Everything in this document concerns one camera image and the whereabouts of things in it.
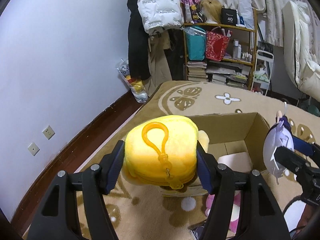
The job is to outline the red patterned bag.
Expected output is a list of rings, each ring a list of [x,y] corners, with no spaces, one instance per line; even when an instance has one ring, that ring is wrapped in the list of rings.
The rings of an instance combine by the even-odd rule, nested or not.
[[[221,61],[226,53],[232,32],[225,28],[215,27],[206,31],[206,59]]]

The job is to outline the white paper bag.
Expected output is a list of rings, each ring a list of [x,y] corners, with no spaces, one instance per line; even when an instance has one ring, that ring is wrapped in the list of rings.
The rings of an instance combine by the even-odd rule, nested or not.
[[[244,20],[247,29],[254,29],[254,14],[252,8],[252,0],[239,0],[238,12]]]

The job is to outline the white puffer jacket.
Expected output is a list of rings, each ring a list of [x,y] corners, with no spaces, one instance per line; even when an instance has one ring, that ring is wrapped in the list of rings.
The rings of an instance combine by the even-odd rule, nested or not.
[[[144,30],[150,36],[184,24],[180,0],[138,0],[137,5]]]

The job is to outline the stack of books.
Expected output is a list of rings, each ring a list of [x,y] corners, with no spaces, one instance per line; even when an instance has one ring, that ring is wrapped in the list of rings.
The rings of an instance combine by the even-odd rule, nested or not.
[[[187,79],[195,82],[207,82],[208,75],[206,73],[207,63],[203,61],[187,62]]]

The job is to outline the purple patterned packages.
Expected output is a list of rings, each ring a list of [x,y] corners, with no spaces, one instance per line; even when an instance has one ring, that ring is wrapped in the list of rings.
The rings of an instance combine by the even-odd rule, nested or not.
[[[181,0],[185,23],[204,23],[206,18],[202,13],[200,0]]]

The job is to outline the pink bear plush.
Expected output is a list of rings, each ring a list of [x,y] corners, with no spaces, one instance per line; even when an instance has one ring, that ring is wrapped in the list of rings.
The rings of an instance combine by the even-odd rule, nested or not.
[[[204,214],[208,217],[210,213],[210,209],[212,207],[214,201],[214,194],[208,194],[206,199],[206,210]],[[238,222],[239,222],[239,215],[240,215],[240,205],[241,205],[241,191],[235,191],[234,194],[234,201],[233,201],[233,209],[231,215],[231,221],[229,224],[229,230],[231,232],[236,233]]]

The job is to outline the black box marked 40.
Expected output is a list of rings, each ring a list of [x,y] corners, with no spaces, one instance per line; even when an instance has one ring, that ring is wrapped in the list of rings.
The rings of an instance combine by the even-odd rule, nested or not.
[[[238,22],[237,12],[234,9],[221,9],[221,23],[236,26]]]

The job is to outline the teal bag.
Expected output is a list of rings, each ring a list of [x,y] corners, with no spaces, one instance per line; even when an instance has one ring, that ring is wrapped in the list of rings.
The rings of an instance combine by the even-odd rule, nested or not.
[[[199,26],[185,27],[187,53],[190,61],[203,61],[206,50],[206,31]]]

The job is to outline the clear bag of toys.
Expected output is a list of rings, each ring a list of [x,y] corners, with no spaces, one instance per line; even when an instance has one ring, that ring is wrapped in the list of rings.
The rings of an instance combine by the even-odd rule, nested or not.
[[[145,87],[140,79],[131,77],[128,59],[121,59],[121,61],[117,64],[116,69],[121,79],[131,90],[133,96],[135,97],[135,100],[138,103],[146,103],[146,101],[148,100],[148,95],[146,93]]]

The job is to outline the cream folded mattress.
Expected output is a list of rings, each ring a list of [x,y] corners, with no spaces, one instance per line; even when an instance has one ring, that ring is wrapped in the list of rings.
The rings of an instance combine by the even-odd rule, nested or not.
[[[310,50],[308,5],[289,1],[282,13],[287,74],[301,92],[319,101],[319,64]]]

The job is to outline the yellow plush pouch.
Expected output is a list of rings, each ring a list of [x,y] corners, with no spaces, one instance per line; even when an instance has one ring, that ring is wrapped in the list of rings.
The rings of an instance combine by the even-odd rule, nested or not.
[[[185,192],[197,178],[197,145],[208,150],[209,137],[190,118],[166,115],[134,127],[124,142],[126,181]]]

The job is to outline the wall socket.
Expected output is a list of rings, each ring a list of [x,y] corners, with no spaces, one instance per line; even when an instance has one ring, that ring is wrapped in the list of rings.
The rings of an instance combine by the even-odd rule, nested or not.
[[[40,148],[34,143],[32,142],[29,146],[28,146],[28,151],[35,156],[39,151]]]
[[[51,128],[50,125],[47,126],[47,128],[45,128],[42,133],[44,134],[44,136],[50,140],[54,135],[55,135],[55,132],[54,130]]]

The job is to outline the white metal cart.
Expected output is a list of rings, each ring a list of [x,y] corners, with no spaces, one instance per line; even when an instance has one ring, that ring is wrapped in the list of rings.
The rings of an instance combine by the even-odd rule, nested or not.
[[[257,50],[251,91],[266,96],[271,84],[274,55],[268,51]]]

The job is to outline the upper wall socket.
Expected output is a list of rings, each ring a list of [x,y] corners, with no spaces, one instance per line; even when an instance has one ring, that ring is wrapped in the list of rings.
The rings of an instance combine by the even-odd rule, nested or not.
[[[44,136],[50,140],[54,135],[55,135],[55,132],[54,130],[51,128],[50,125],[47,126],[47,128],[45,128],[42,133],[44,134]]]

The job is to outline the black hanging coat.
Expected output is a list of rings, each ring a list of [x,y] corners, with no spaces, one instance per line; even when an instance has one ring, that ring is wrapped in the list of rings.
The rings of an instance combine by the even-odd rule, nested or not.
[[[127,0],[127,8],[131,12],[128,26],[128,60],[132,78],[147,80],[151,75],[148,62],[149,35],[145,32],[138,0]]]

